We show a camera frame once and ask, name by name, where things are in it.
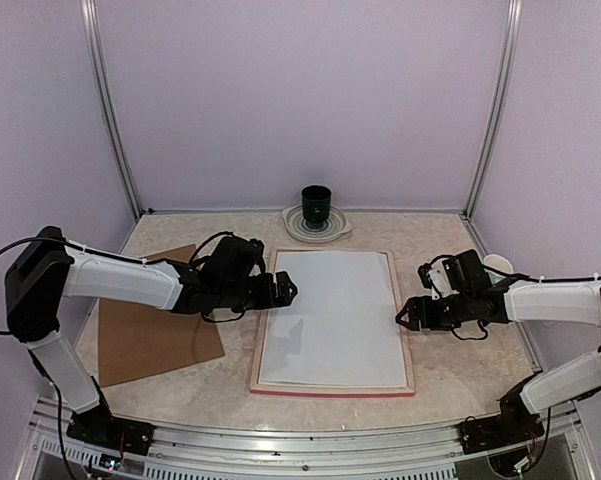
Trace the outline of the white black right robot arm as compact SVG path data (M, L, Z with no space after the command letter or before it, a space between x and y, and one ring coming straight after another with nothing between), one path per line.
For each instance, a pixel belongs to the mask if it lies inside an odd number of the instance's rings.
M475 250L436 257L419 266L426 296L409 298L396 314L409 331L455 332L475 321L580 323L601 329L601 275L580 278L533 278L486 265ZM515 442L531 424L530 415L601 390L601 346L513 388L500 401L503 413L491 433L503 444Z

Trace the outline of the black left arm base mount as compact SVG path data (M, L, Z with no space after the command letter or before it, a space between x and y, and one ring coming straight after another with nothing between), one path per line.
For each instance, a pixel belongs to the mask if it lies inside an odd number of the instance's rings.
M115 450L147 456L153 440L155 426L151 423L120 417L71 419L67 435L71 439Z

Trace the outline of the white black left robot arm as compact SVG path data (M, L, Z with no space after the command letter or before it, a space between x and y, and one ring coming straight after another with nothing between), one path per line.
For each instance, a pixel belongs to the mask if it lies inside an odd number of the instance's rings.
M290 306L298 294L285 271L269 273L264 245L231 232L216 234L209 255L187 262L136 259L68 241L57 227L22 240L24 251L5 275L7 327L76 414L82 430L101 445L120 434L96 381L86 373L60 331L63 298L88 297L146 305L178 315L208 316Z

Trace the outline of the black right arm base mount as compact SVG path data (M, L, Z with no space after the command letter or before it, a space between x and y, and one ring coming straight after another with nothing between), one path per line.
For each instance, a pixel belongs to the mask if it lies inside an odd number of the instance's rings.
M545 429L538 417L517 422L494 415L465 419L458 425L458 433L463 453L468 455L530 441L544 435Z

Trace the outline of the brown backing board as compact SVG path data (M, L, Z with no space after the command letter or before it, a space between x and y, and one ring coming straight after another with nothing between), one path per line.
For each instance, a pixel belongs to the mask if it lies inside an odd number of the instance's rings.
M109 387L225 356L218 328L200 316L99 301L99 385Z

